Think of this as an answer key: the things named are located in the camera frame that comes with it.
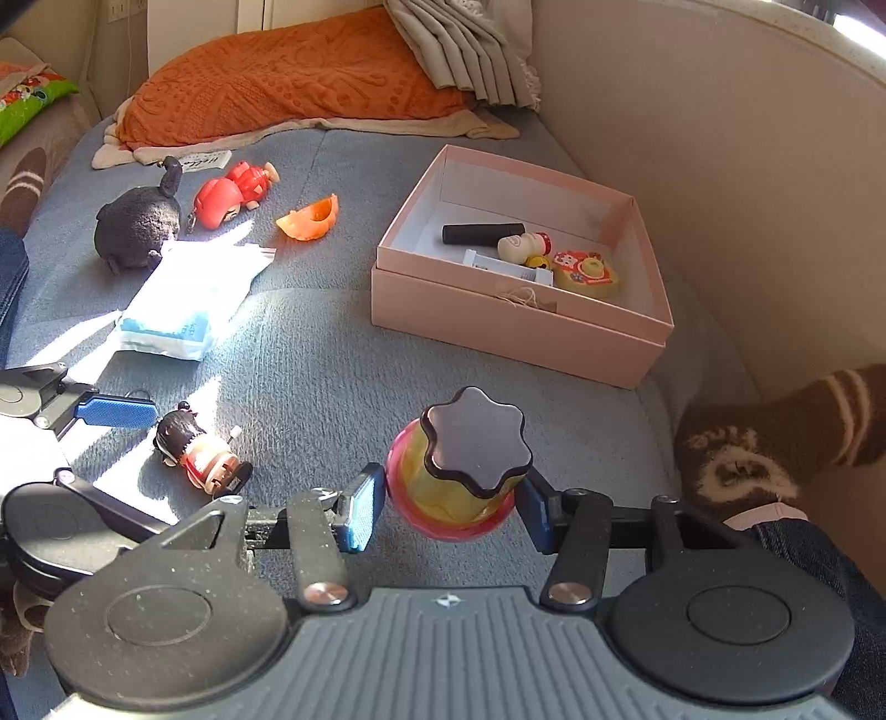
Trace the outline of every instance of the sock with cat face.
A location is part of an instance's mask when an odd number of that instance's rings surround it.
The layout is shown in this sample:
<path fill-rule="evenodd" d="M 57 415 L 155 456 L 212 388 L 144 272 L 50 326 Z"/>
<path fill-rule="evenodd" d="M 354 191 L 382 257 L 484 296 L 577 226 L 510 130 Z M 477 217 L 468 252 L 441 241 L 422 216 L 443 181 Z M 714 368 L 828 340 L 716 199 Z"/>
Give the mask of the sock with cat face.
<path fill-rule="evenodd" d="M 719 520 L 796 505 L 828 465 L 886 452 L 886 365 L 843 370 L 769 403 L 690 408 L 674 440 L 684 498 Z"/>

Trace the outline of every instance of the pink box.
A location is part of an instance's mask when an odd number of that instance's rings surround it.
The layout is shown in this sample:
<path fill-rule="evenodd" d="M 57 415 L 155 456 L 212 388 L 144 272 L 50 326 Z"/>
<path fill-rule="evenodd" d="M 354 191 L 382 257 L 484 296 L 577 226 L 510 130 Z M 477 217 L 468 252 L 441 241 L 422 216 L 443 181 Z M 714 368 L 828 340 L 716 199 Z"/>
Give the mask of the pink box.
<path fill-rule="evenodd" d="M 554 252 L 600 253 L 619 288 L 596 300 L 462 264 L 450 223 L 523 223 Z M 474 248 L 497 256 L 494 248 Z M 504 299 L 533 298 L 535 307 Z M 394 218 L 372 269 L 374 325 L 589 380 L 635 387 L 665 349 L 671 309 L 630 195 L 519 160 L 447 145 Z"/>

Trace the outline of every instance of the gray ribbed plate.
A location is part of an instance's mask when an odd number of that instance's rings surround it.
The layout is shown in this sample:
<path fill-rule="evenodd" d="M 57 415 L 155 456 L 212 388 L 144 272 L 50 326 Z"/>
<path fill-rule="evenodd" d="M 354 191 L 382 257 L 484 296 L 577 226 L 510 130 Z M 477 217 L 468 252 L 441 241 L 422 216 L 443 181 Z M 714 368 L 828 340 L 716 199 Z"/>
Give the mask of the gray ribbed plate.
<path fill-rule="evenodd" d="M 701 720 L 848 718 L 821 697 L 758 711 L 679 700 L 623 667 L 588 620 L 538 609 L 522 588 L 376 589 L 305 621 L 280 661 L 228 698 L 175 713 L 73 696 L 52 720 Z"/>

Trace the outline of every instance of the white cable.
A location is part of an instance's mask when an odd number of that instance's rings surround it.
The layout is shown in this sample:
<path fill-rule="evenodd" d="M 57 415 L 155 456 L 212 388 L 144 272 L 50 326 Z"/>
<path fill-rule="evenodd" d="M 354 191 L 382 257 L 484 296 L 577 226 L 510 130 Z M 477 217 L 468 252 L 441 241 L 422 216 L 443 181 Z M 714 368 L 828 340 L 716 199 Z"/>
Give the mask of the white cable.
<path fill-rule="evenodd" d="M 126 16 L 126 42 L 129 46 L 129 68 L 126 73 L 126 97 L 132 91 L 132 12 L 128 12 Z"/>

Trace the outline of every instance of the orange plastic piece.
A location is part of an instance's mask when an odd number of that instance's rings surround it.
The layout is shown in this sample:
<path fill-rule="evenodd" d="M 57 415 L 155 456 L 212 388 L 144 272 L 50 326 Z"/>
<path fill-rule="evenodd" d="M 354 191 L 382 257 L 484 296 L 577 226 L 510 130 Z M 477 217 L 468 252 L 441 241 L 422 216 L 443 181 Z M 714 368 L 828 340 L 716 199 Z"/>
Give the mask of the orange plastic piece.
<path fill-rule="evenodd" d="M 277 220 L 277 226 L 294 240 L 319 240 L 338 220 L 338 197 L 330 195 Z"/>

